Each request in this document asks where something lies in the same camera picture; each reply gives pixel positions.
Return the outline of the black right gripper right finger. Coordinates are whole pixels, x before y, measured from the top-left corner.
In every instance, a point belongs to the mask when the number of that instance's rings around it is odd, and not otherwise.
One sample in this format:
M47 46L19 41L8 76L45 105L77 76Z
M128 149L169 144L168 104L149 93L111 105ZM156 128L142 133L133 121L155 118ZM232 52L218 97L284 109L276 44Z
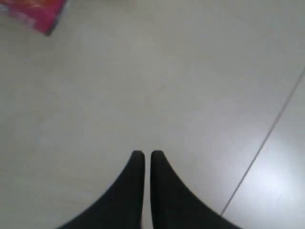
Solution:
M181 181L165 154L151 154L150 201L155 229L236 229Z

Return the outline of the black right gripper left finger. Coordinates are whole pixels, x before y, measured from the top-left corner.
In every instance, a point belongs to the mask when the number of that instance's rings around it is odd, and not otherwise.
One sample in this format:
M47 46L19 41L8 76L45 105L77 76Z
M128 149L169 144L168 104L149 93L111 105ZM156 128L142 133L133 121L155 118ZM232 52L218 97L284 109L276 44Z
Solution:
M136 150L109 189L61 229L140 229L145 181L145 155Z

